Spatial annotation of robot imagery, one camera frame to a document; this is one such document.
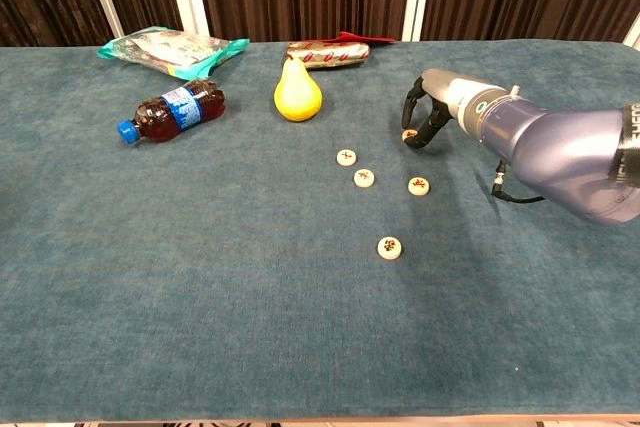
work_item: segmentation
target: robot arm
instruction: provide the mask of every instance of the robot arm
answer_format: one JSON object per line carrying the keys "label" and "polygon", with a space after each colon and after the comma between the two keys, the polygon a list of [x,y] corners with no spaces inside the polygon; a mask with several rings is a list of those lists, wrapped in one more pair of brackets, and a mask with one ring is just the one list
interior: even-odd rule
{"label": "robot arm", "polygon": [[522,183],[586,220],[611,224],[640,214],[640,104],[634,104],[636,110],[625,107],[624,122],[622,109],[549,112],[520,97],[517,86],[508,92],[473,77],[428,69],[407,94],[403,128],[425,95],[432,99],[431,113],[404,142],[423,148],[456,119],[500,159],[496,197],[518,203],[543,199],[514,199],[502,192],[508,164]]}

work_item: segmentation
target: red package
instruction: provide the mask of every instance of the red package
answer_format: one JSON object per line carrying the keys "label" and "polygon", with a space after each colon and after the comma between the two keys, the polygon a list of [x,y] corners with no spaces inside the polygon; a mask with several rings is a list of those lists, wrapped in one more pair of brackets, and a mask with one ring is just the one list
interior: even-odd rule
{"label": "red package", "polygon": [[351,32],[340,31],[340,35],[335,39],[323,40],[323,42],[363,42],[365,44],[392,44],[397,42],[396,39],[390,37],[363,37],[361,35],[352,34]]}

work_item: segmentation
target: blue bottle cap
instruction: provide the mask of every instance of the blue bottle cap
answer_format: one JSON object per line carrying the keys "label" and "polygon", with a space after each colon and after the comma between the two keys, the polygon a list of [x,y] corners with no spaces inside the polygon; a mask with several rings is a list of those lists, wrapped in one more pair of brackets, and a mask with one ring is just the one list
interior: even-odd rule
{"label": "blue bottle cap", "polygon": [[140,140],[140,133],[138,132],[138,129],[136,129],[136,126],[133,125],[133,122],[131,122],[130,120],[120,122],[118,124],[118,132],[120,133],[120,137],[122,137],[122,140],[124,140],[127,144],[133,144]]}

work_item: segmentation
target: bottle label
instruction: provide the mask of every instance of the bottle label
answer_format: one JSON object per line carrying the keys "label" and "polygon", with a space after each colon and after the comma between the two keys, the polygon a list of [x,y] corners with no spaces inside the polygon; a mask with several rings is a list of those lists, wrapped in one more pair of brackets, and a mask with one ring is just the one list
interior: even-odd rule
{"label": "bottle label", "polygon": [[162,98],[169,105],[180,130],[188,129],[202,119],[200,102],[186,88],[178,87],[164,94]]}

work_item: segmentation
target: yellow pear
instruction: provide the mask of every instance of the yellow pear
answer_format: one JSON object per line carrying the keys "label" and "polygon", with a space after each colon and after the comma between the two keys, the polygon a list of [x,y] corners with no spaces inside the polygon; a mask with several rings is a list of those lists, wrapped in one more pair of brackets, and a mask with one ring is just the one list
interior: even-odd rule
{"label": "yellow pear", "polygon": [[285,119],[300,122],[318,113],[322,105],[322,92],[307,72],[304,62],[288,58],[273,100]]}

